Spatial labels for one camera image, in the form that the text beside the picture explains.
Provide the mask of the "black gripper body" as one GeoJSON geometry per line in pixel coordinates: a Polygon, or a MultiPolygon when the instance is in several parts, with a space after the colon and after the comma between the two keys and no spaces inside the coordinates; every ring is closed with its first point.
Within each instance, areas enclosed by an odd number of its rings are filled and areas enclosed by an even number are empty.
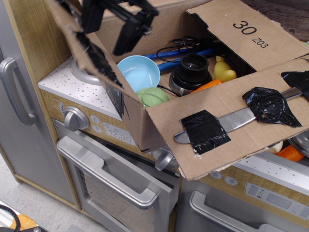
{"type": "Polygon", "coordinates": [[[159,11],[147,0],[99,0],[103,10],[108,10],[125,22],[151,24],[159,11]]]}

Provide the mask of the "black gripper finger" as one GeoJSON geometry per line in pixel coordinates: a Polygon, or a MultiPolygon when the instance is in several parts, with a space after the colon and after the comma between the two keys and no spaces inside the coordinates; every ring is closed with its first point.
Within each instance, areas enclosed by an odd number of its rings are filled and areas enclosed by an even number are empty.
{"type": "Polygon", "coordinates": [[[101,0],[84,0],[82,3],[82,27],[86,33],[100,29],[104,6],[101,0]]]}
{"type": "Polygon", "coordinates": [[[113,54],[121,56],[132,52],[141,37],[149,35],[151,31],[152,27],[146,23],[143,23],[136,18],[128,19],[120,31],[113,54]]]}

